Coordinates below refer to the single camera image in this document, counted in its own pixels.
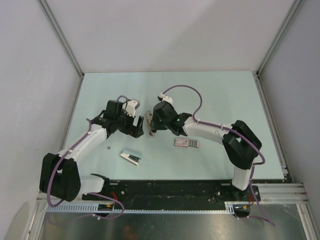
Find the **beige black stapler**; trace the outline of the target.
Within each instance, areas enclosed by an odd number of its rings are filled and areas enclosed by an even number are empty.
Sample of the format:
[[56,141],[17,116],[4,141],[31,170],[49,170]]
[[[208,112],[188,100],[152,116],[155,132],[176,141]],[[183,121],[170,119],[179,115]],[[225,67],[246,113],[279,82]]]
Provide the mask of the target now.
[[149,134],[149,136],[154,137],[155,133],[152,132],[152,128],[151,128],[151,123],[152,123],[152,119],[153,119],[153,114],[151,111],[147,111],[145,114],[146,117],[146,126],[147,126],[147,132]]

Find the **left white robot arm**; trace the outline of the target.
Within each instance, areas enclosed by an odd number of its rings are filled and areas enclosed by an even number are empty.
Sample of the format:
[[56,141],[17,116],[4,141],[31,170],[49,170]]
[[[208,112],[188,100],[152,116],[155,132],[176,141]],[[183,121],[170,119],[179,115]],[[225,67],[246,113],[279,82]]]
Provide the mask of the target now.
[[39,190],[47,195],[49,206],[56,206],[51,197],[61,202],[72,202],[79,195],[91,193],[100,200],[110,196],[107,177],[97,173],[80,175],[79,166],[90,152],[117,131],[133,138],[142,136],[144,117],[139,116],[134,125],[139,106],[136,99],[124,102],[109,100],[104,110],[88,120],[88,129],[76,142],[58,153],[47,153],[43,157]]

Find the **staple box with tray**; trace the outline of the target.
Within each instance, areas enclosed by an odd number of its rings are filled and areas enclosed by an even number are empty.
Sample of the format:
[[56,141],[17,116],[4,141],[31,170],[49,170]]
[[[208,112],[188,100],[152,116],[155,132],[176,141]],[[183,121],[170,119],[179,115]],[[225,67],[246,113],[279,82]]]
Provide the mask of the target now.
[[183,148],[199,148],[200,142],[194,139],[176,138],[174,140],[174,146]]

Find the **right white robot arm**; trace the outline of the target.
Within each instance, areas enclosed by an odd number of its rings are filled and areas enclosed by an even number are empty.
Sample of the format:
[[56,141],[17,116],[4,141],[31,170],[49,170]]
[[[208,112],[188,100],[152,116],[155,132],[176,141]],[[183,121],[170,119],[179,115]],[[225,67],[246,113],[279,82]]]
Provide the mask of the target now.
[[225,125],[200,121],[195,114],[177,113],[167,101],[157,103],[150,116],[153,133],[170,130],[176,136],[199,137],[221,144],[234,166],[231,196],[237,201],[248,196],[254,161],[261,155],[262,143],[245,122],[237,120]]

